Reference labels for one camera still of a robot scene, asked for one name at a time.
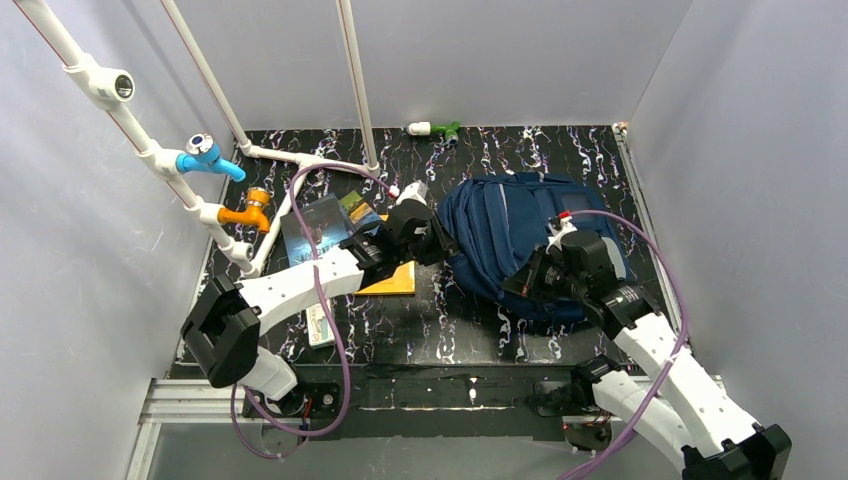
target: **blue valve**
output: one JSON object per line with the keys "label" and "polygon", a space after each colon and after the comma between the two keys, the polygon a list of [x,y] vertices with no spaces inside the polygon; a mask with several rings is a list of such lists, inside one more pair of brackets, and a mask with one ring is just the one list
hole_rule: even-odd
{"label": "blue valve", "polygon": [[246,177],[238,165],[221,158],[221,148],[208,133],[198,133],[189,138],[186,152],[177,156],[177,170],[180,173],[223,173],[236,182]]}

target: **orange faucet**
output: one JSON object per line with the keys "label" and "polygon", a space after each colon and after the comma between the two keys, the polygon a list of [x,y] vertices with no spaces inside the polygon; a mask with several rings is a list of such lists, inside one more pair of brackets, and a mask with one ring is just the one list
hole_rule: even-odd
{"label": "orange faucet", "polygon": [[259,227],[259,233],[268,233],[271,224],[262,209],[271,202],[271,194],[264,188],[253,187],[247,191],[247,208],[243,212],[234,212],[226,207],[218,210],[218,222],[240,223]]}

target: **book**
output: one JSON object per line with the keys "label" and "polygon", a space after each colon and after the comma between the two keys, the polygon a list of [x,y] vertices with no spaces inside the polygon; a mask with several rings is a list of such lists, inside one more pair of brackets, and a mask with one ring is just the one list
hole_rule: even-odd
{"label": "book", "polygon": [[[354,229],[372,222],[386,219],[386,215],[377,215],[357,192],[350,192],[341,200],[342,207],[350,216]],[[392,278],[377,282],[354,295],[409,295],[415,293],[415,262],[404,263],[395,270]]]}
{"label": "book", "polygon": [[[333,194],[301,208],[300,213],[309,228],[312,240],[316,243],[319,255],[341,243],[354,231],[350,217]],[[300,224],[297,223],[294,212],[287,213],[280,219],[280,233],[286,244],[289,267],[312,259],[312,249],[300,229]],[[333,300],[330,299],[330,308],[333,308],[333,305]],[[306,309],[306,331],[309,346],[312,348],[332,345],[336,340],[330,329],[330,321],[324,315],[320,304]]]}

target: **backpack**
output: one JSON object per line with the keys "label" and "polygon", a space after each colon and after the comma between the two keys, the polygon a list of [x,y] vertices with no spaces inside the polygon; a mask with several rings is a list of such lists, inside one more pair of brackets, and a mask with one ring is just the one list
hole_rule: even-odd
{"label": "backpack", "polygon": [[[538,245],[548,244],[550,218],[590,208],[606,210],[595,192],[564,175],[524,172],[465,180],[437,209],[439,220],[460,246],[460,253],[447,260],[454,280],[527,320],[554,325],[584,320],[582,307],[572,300],[540,303],[505,292],[501,285],[527,263]],[[618,276],[627,276],[615,229],[606,217],[581,215],[572,223],[606,237]]]}

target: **marble surface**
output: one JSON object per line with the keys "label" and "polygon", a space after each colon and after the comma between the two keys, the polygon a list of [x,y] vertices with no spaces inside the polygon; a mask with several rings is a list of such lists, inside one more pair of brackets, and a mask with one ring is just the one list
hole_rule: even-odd
{"label": "marble surface", "polygon": [[[361,136],[356,130],[255,131],[249,132],[249,136],[255,144],[266,148],[365,162]],[[582,180],[603,198],[611,212],[637,225],[640,223],[622,158],[608,126],[463,128],[456,148],[442,145],[438,137],[410,137],[401,129],[375,129],[375,137],[384,169],[382,179],[401,188],[409,182],[424,180],[433,204],[474,175],[528,170],[555,172]],[[272,194],[272,205],[266,214],[273,218],[295,167],[240,155],[234,161],[247,172],[247,179],[230,182],[223,203],[229,208],[243,209],[247,189],[262,186]],[[387,213],[387,199],[372,182],[332,170],[310,175],[299,199],[306,204],[331,192],[341,198],[351,190],[359,191],[378,213]],[[261,236],[255,228],[240,225],[225,228],[236,239],[258,247]],[[647,246],[621,227],[618,234],[633,275],[661,299]],[[265,273],[286,266],[285,247],[278,240]],[[233,279],[239,276],[238,268],[213,248],[203,281],[221,273]],[[621,351],[591,326],[567,329],[527,321],[463,292],[454,282],[450,269],[443,265],[416,266],[415,275],[415,296],[336,299],[334,313],[353,363],[575,364],[599,353],[627,361]],[[309,347],[303,314],[272,329],[261,344],[296,364],[338,362],[332,347],[317,350]],[[177,362],[191,364],[190,353],[183,355],[178,356]]]}

